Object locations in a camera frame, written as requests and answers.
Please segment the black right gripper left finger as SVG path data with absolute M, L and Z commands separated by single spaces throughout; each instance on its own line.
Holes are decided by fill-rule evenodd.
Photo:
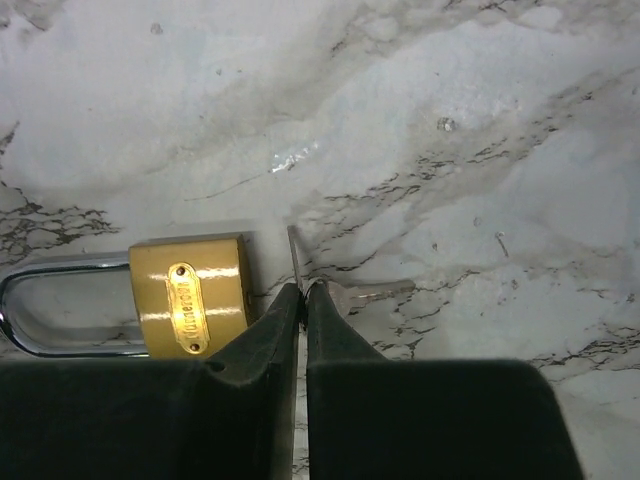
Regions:
M 300 291 L 206 360 L 1 366 L 5 479 L 287 479 Z

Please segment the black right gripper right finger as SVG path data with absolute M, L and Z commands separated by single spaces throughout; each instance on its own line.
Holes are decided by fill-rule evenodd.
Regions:
M 309 290 L 314 479 L 580 479 L 556 396 L 519 360 L 393 361 Z

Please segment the silver keys of long padlock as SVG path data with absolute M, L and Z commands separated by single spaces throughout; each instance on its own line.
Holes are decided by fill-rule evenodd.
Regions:
M 410 293 L 416 288 L 415 282 L 409 279 L 373 284 L 345 284 L 326 275 L 313 277 L 305 283 L 296 246 L 297 229 L 294 225 L 288 225 L 286 232 L 293 267 L 293 284 L 305 298 L 307 312 L 311 311 L 309 295 L 311 287 L 315 284 L 325 286 L 335 310 L 342 319 L 352 310 L 363 308 L 373 301 L 388 299 L 395 294 Z

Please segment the long-shackle brass padlock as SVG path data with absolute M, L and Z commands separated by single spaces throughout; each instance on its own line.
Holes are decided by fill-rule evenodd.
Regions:
M 40 358 L 208 358 L 253 323 L 251 273 L 240 233 L 156 239 L 126 253 L 45 257 L 12 267 L 1 292 L 34 277 L 128 271 L 141 347 L 58 348 L 37 343 L 1 308 L 1 331 L 19 350 Z

